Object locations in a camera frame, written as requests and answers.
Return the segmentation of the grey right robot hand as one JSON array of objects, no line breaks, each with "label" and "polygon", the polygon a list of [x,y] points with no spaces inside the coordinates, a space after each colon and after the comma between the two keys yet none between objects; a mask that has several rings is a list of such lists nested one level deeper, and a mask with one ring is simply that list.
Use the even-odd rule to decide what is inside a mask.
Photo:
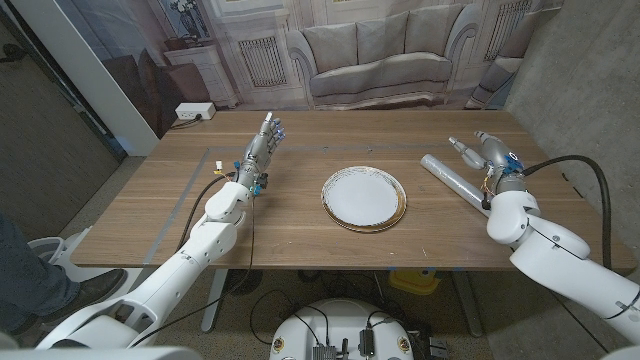
[{"label": "grey right robot hand", "polygon": [[489,133],[476,131],[481,142],[481,153],[450,137],[450,144],[461,154],[464,162],[476,170],[485,170],[485,189],[493,195],[507,191],[526,191],[524,166],[516,153],[499,138]]}]

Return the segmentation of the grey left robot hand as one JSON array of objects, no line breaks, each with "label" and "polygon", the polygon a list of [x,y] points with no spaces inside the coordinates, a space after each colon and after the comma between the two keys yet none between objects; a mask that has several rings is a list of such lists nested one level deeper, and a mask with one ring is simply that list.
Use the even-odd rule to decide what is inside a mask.
[{"label": "grey left robot hand", "polygon": [[259,131],[245,148],[235,182],[251,189],[268,168],[273,153],[285,136],[281,120],[268,112]]}]

